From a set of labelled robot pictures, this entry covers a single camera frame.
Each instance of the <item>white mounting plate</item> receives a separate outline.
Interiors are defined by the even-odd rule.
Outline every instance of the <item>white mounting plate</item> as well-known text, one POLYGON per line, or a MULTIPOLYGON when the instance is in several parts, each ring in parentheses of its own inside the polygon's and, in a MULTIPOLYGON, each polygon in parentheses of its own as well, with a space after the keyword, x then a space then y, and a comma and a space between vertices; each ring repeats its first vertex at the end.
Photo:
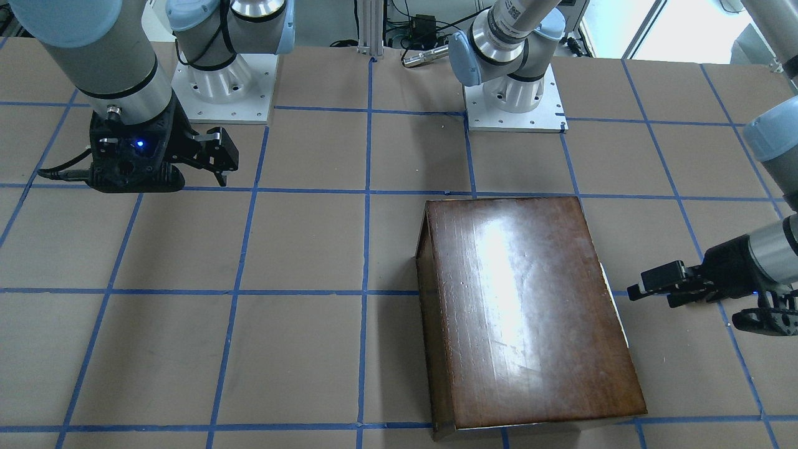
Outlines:
POLYGON ((506 131, 513 133, 560 133, 568 131, 563 101, 559 98, 557 81, 551 66, 543 75, 546 83, 538 107, 528 113, 509 113, 485 101, 482 85, 464 87, 471 131, 506 131))
POLYGON ((178 65, 172 78, 175 90, 188 120, 193 123, 237 123, 268 125, 271 97, 275 92, 278 56, 275 54, 242 54, 258 83, 243 100, 232 103, 208 103, 194 93, 185 66, 178 65))

